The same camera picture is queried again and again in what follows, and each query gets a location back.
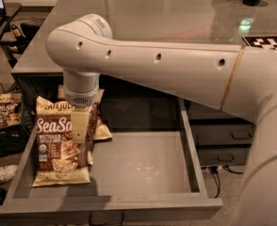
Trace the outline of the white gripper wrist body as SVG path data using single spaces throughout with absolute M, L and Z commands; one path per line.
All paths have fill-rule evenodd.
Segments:
M 63 72 L 63 88 L 66 101 L 75 107 L 87 107 L 96 100 L 99 89 L 99 73 Z

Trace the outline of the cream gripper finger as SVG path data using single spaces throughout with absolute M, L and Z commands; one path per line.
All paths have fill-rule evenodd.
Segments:
M 71 112 L 73 141 L 83 143 L 87 134 L 90 113 L 86 108 L 75 108 Z

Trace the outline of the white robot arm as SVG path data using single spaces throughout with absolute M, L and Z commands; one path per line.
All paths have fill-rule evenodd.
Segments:
M 97 14 L 54 29 L 46 48 L 76 107 L 91 105 L 105 74 L 254 123 L 232 226 L 277 226 L 277 51 L 113 40 L 110 25 Z

